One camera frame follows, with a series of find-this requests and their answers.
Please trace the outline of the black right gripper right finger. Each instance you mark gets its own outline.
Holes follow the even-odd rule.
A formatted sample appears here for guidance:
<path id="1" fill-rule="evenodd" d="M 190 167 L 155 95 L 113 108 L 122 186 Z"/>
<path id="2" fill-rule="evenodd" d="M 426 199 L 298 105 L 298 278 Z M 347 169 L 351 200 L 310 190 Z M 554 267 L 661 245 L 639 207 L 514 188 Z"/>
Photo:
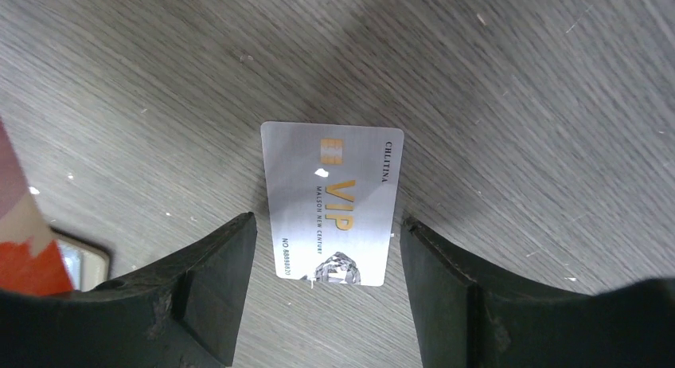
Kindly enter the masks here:
<path id="1" fill-rule="evenodd" d="M 426 367 L 671 367 L 674 281 L 585 295 L 510 272 L 409 217 L 400 235 Z"/>

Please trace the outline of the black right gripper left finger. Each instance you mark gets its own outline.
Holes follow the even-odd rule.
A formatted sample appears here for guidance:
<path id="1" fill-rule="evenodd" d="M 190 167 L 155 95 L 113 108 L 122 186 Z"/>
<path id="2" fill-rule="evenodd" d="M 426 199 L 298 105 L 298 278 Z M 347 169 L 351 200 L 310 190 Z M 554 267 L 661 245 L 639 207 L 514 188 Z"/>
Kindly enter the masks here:
<path id="1" fill-rule="evenodd" d="M 230 367 L 256 237 L 242 213 L 88 292 L 2 291 L 2 366 Z"/>

